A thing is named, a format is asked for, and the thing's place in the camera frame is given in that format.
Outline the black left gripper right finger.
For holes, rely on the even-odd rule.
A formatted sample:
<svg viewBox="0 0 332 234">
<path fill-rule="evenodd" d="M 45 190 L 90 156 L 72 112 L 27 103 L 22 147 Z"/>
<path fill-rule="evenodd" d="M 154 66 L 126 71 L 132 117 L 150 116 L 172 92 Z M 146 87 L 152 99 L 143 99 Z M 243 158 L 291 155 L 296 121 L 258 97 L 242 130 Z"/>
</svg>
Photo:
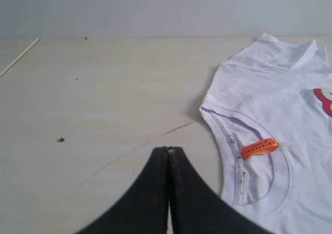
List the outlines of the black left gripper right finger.
<svg viewBox="0 0 332 234">
<path fill-rule="evenodd" d="M 181 147 L 168 148 L 173 233 L 269 233 L 211 190 Z"/>
</svg>

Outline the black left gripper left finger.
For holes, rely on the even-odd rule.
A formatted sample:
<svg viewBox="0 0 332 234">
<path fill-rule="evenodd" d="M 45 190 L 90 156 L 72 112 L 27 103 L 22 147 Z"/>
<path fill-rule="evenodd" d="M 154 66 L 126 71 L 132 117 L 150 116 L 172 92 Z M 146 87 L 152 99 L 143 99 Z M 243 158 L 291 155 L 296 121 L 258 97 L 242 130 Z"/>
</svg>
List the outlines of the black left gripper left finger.
<svg viewBox="0 0 332 234">
<path fill-rule="evenodd" d="M 168 149 L 154 148 L 131 187 L 78 233 L 167 233 Z"/>
</svg>

